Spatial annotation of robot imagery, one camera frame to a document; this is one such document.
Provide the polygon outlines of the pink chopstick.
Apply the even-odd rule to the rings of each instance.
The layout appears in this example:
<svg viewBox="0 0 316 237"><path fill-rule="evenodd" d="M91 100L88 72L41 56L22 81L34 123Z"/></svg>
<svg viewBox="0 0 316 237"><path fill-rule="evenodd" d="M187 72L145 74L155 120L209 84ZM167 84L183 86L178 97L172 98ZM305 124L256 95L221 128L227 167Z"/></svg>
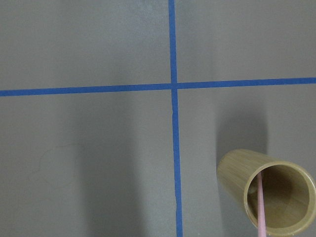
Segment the pink chopstick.
<svg viewBox="0 0 316 237"><path fill-rule="evenodd" d="M262 184L262 173L257 174L257 201L258 201L258 237L266 237L266 221L264 208L264 195Z"/></svg>

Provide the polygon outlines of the bamboo chopstick holder cup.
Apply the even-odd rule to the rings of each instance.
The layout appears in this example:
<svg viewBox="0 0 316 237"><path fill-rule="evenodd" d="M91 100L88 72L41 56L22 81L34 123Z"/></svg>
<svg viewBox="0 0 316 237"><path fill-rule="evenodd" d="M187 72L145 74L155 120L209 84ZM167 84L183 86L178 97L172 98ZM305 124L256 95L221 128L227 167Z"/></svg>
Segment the bamboo chopstick holder cup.
<svg viewBox="0 0 316 237"><path fill-rule="evenodd" d="M258 225L257 175L262 175L267 234L294 236L316 218L316 183L301 166L248 149L226 153L217 166L217 178Z"/></svg>

